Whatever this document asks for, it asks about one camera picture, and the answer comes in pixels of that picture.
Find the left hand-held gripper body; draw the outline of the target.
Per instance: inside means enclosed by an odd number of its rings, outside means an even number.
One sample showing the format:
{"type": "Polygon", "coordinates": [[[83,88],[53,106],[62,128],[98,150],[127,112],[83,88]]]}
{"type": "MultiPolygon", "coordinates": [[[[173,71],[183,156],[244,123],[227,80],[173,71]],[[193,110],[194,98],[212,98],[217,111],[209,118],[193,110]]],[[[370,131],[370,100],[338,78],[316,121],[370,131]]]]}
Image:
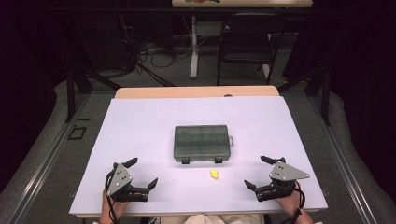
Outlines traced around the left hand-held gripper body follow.
{"type": "Polygon", "coordinates": [[[106,177],[106,196],[115,202],[146,202],[149,190],[131,185],[133,177],[128,169],[131,162],[115,163],[114,169],[106,177]]]}

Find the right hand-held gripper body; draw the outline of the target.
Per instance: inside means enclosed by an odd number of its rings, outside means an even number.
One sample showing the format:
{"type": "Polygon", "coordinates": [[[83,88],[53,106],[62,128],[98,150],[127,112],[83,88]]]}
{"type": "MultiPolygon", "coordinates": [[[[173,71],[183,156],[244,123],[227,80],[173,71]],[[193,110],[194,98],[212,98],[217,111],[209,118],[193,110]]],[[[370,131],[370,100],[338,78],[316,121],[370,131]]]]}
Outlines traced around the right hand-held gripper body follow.
{"type": "Polygon", "coordinates": [[[286,164],[284,158],[277,159],[273,164],[273,170],[269,177],[271,183],[267,186],[256,188],[255,194],[259,202],[284,198],[292,194],[296,188],[296,181],[307,179],[310,174],[303,172],[289,164],[286,164]]]}

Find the smoky clear plastic organizer box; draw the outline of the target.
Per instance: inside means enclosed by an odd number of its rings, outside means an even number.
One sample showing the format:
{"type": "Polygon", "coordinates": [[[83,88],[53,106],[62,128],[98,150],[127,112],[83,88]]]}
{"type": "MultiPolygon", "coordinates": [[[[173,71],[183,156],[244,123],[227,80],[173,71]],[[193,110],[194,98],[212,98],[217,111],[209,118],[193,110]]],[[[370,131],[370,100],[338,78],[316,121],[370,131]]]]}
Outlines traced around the smoky clear plastic organizer box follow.
{"type": "Polygon", "coordinates": [[[231,157],[231,138],[226,125],[176,126],[174,159],[182,164],[193,161],[223,163],[231,157]]]}

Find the person's left hand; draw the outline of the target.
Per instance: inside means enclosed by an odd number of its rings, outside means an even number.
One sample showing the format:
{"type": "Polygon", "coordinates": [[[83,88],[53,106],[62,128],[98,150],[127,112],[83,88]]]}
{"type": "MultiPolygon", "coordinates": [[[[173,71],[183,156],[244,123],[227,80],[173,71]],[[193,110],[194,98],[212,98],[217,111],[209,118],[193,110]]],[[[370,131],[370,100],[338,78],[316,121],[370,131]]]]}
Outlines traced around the person's left hand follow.
{"type": "Polygon", "coordinates": [[[125,211],[125,209],[128,206],[128,203],[123,203],[123,202],[114,202],[113,200],[110,200],[110,202],[107,201],[106,197],[106,192],[103,191],[103,199],[102,199],[102,212],[101,212],[101,217],[109,217],[110,218],[110,205],[113,205],[113,210],[116,214],[116,217],[121,217],[125,211]]]}

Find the person's right hand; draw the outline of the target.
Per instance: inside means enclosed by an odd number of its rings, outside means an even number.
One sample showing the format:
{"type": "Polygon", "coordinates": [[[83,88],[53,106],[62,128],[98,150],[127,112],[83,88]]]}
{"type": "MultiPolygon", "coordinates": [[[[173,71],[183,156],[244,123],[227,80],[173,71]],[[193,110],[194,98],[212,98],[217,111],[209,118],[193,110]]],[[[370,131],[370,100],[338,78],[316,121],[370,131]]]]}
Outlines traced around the person's right hand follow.
{"type": "Polygon", "coordinates": [[[297,209],[300,207],[302,198],[300,196],[299,189],[300,186],[297,186],[296,190],[294,190],[290,196],[276,199],[276,202],[289,217],[293,217],[297,209]]]}

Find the person's beige clothing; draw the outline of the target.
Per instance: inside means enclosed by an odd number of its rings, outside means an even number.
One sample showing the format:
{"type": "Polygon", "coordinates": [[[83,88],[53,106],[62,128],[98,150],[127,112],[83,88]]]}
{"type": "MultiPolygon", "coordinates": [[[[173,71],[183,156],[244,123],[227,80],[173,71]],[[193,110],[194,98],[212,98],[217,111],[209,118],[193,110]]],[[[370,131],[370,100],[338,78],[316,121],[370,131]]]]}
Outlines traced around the person's beige clothing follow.
{"type": "Polygon", "coordinates": [[[264,224],[262,215],[193,215],[161,217],[161,224],[264,224]]]}

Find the black metal stand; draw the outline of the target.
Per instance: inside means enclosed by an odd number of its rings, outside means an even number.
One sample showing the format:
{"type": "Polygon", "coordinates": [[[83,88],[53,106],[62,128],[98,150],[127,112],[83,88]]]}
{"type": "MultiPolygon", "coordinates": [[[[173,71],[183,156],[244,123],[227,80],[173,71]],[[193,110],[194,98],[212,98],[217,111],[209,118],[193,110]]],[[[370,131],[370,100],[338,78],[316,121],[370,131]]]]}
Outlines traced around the black metal stand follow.
{"type": "Polygon", "coordinates": [[[83,94],[90,94],[93,90],[92,84],[89,78],[96,79],[103,84],[107,85],[113,90],[120,89],[120,85],[109,80],[108,78],[100,75],[93,69],[79,64],[72,64],[66,75],[66,89],[67,89],[67,118],[66,122],[69,122],[77,111],[76,106],[76,93],[75,87],[78,87],[83,94]]]}
{"type": "Polygon", "coordinates": [[[286,84],[278,87],[277,90],[279,92],[286,91],[307,78],[309,81],[304,89],[304,93],[306,96],[317,96],[318,92],[321,91],[320,115],[325,124],[330,126],[329,102],[331,91],[331,73],[329,68],[315,67],[307,73],[300,75],[295,79],[289,80],[286,84]]]}

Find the black tripod leg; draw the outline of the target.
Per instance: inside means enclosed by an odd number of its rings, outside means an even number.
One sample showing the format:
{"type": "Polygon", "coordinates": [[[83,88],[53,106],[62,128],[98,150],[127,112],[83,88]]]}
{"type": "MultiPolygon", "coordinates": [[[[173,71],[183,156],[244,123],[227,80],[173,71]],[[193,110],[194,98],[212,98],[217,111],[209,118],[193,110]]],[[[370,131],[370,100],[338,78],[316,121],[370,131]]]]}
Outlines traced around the black tripod leg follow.
{"type": "Polygon", "coordinates": [[[136,65],[137,67],[139,67],[141,70],[143,70],[144,72],[146,72],[149,76],[151,76],[154,80],[156,80],[158,83],[160,83],[162,86],[164,87],[174,87],[174,84],[169,82],[168,80],[164,79],[163,77],[160,77],[159,75],[156,75],[155,73],[153,73],[152,71],[150,71],[146,66],[144,66],[141,63],[138,63],[136,65]]]}

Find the black curtain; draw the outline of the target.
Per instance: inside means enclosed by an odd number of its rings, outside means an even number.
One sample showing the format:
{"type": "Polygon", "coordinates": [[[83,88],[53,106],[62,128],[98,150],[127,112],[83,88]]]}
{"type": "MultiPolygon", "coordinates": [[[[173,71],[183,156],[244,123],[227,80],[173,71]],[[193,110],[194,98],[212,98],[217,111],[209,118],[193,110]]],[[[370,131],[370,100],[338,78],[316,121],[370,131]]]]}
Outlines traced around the black curtain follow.
{"type": "Polygon", "coordinates": [[[344,101],[353,145],[396,202],[396,0],[344,0],[333,28],[332,90],[344,101]]]}
{"type": "Polygon", "coordinates": [[[0,193],[49,120],[63,80],[38,0],[0,0],[0,193]]]}

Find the black chair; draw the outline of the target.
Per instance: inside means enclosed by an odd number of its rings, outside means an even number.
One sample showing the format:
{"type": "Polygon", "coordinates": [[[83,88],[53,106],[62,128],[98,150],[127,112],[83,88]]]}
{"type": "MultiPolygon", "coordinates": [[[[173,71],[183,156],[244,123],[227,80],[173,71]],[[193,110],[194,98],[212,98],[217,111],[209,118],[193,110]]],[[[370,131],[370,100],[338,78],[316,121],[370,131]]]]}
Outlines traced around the black chair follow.
{"type": "Polygon", "coordinates": [[[220,84],[222,63],[267,65],[266,84],[270,83],[281,37],[288,21],[275,13],[238,12],[220,26],[217,59],[217,85],[220,84]]]}

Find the pale box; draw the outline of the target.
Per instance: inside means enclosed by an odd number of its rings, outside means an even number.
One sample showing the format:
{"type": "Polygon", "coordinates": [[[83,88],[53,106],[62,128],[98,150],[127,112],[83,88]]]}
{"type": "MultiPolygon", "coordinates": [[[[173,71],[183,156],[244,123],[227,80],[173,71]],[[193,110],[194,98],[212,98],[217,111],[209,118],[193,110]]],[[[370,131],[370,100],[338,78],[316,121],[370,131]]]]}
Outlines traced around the pale box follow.
{"type": "Polygon", "coordinates": [[[200,36],[220,36],[221,21],[198,21],[196,33],[200,36]]]}

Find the beige desk with white legs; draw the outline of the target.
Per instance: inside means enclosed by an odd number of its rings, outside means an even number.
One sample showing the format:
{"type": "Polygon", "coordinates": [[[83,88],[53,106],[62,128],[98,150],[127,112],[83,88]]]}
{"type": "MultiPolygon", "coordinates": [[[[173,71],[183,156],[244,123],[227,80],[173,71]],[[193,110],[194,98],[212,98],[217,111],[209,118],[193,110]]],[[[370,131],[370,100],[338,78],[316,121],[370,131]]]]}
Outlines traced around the beige desk with white legs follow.
{"type": "MultiPolygon", "coordinates": [[[[240,9],[243,7],[270,7],[280,8],[304,8],[311,7],[313,0],[172,0],[172,6],[180,9],[240,9]]],[[[195,79],[198,76],[199,51],[197,38],[200,36],[196,33],[196,16],[191,17],[191,69],[190,78],[195,79]]]]}

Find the metal floor rail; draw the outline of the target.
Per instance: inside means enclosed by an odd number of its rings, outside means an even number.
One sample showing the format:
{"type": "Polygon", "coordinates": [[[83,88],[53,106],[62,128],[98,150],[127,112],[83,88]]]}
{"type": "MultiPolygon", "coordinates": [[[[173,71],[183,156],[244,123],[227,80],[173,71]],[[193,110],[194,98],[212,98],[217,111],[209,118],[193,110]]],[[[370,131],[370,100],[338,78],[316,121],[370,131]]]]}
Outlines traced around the metal floor rail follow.
{"type": "Polygon", "coordinates": [[[54,114],[0,197],[10,207],[0,224],[85,224],[69,210],[95,138],[91,104],[90,95],[81,96],[69,122],[54,114]]]}
{"type": "Polygon", "coordinates": [[[308,101],[309,104],[311,104],[313,111],[316,114],[316,117],[319,119],[319,123],[322,127],[322,130],[326,134],[326,138],[330,141],[330,144],[332,146],[331,152],[333,159],[337,164],[338,170],[346,185],[346,189],[357,209],[357,212],[360,215],[362,223],[378,224],[371,207],[369,206],[365,196],[363,195],[361,186],[359,185],[356,177],[352,173],[345,154],[343,153],[343,150],[341,149],[338,141],[336,140],[336,137],[334,136],[332,128],[326,124],[321,116],[320,103],[318,99],[316,97],[309,97],[308,101]]]}

